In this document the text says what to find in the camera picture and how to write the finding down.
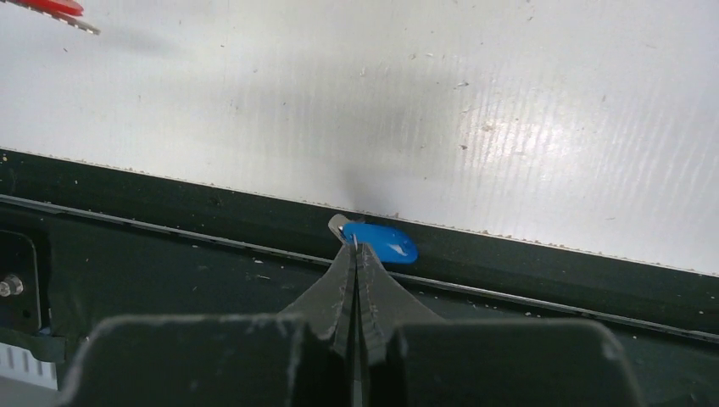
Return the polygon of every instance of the white corrugated board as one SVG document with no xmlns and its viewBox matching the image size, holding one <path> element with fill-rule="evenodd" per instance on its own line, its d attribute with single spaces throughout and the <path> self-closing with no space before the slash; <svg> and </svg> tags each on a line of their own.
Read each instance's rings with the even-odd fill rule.
<svg viewBox="0 0 719 407">
<path fill-rule="evenodd" d="M 55 364 L 41 362 L 30 351 L 0 343 L 0 377 L 58 389 Z"/>
<path fill-rule="evenodd" d="M 716 0 L 0 4 L 0 146 L 719 272 Z"/>
</svg>

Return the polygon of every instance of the bolt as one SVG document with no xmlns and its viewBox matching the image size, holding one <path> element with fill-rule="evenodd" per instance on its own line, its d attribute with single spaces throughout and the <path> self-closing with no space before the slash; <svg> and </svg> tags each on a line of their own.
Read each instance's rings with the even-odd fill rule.
<svg viewBox="0 0 719 407">
<path fill-rule="evenodd" d="M 22 280 L 17 276 L 9 275 L 0 282 L 0 297 L 9 297 L 23 292 Z"/>
</svg>

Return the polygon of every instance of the metal rail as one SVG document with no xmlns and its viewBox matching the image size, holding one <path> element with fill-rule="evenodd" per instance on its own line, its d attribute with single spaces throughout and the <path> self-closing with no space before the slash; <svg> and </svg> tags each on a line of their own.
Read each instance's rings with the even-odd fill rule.
<svg viewBox="0 0 719 407">
<path fill-rule="evenodd" d="M 179 228 L 172 228 L 168 226 L 158 226 L 153 225 L 146 222 L 141 222 L 138 220 L 129 220 L 125 218 L 120 218 L 118 216 L 112 216 L 112 215 L 106 215 L 101 214 L 97 212 L 91 212 L 86 210 L 80 210 L 80 209 L 72 209 L 67 208 L 64 206 L 56 205 L 53 203 L 39 203 L 36 201 L 31 201 L 29 199 L 23 199 L 23 198 L 16 198 L 11 197 L 8 195 L 0 195 L 0 203 L 2 204 L 11 204 L 15 206 L 20 206 L 27 209 L 33 209 L 38 210 L 41 212 L 53 214 L 53 215 L 73 215 L 78 216 L 81 218 L 86 219 L 92 219 L 92 220 L 101 220 L 106 221 L 110 223 L 114 223 L 117 225 L 123 225 L 123 226 L 131 226 L 136 227 L 143 230 L 148 231 L 156 231 L 161 233 L 167 233 L 172 234 L 178 237 L 184 237 L 189 239 L 194 239 L 202 242 L 207 243 L 214 243 L 219 244 L 222 246 L 232 247 L 232 248 L 243 248 L 252 250 L 254 252 L 263 253 L 263 254 L 271 254 L 275 256 L 280 256 L 286 259 L 295 259 L 300 260 L 304 262 L 310 262 L 312 264 L 317 265 L 324 265 L 329 266 L 332 261 L 330 259 L 323 259 L 320 257 L 315 256 L 308 256 L 306 254 L 299 254 L 294 252 L 288 252 L 286 250 L 280 250 L 275 248 L 268 248 L 265 246 L 259 246 L 252 243 L 245 243 L 245 242 L 239 242 L 231 239 L 225 239 L 223 237 L 212 237 L 210 235 L 204 235 L 202 233 L 196 233 L 193 231 L 183 231 Z M 472 296 L 477 296 L 480 298 L 491 298 L 491 299 L 497 299 L 502 300 L 506 302 L 510 302 L 513 304 L 520 304 L 525 306 L 532 306 L 542 309 L 548 309 L 555 312 L 560 312 L 564 314 L 570 314 L 574 316 L 579 316 L 583 318 L 593 319 L 593 320 L 599 320 L 599 321 L 605 321 L 615 324 L 620 324 L 624 326 L 633 326 L 637 328 L 642 329 L 648 329 L 655 332 L 663 332 L 671 335 L 677 335 L 679 337 L 688 337 L 692 339 L 698 339 L 701 341 L 711 342 L 711 343 L 719 343 L 719 335 L 715 335 L 708 332 L 699 332 L 699 331 L 689 331 L 682 328 L 677 328 L 675 326 L 668 326 L 668 325 L 662 325 L 657 324 L 650 321 L 643 321 L 643 320 L 637 320 L 633 318 L 628 318 L 625 316 L 620 315 L 613 315 L 613 314 L 606 314 L 603 312 L 594 311 L 591 309 L 583 309 L 578 307 L 573 307 L 570 305 L 564 305 L 564 304 L 557 304 L 552 303 L 549 301 L 543 301 L 540 299 L 534 299 L 534 298 L 527 298 L 522 297 L 514 294 L 508 294 L 508 293 L 500 293 L 496 291 L 486 290 L 483 288 L 478 287 L 470 287 L 465 286 L 461 284 L 455 284 L 452 282 L 441 282 L 439 280 L 433 280 L 428 279 L 424 277 L 418 277 L 418 276 L 410 276 L 406 274 L 399 274 L 389 271 L 388 272 L 392 277 L 394 277 L 399 282 L 405 282 L 405 283 L 413 283 L 425 287 L 433 287 L 439 290 L 452 292 L 452 293 L 463 293 L 468 294 Z"/>
</svg>

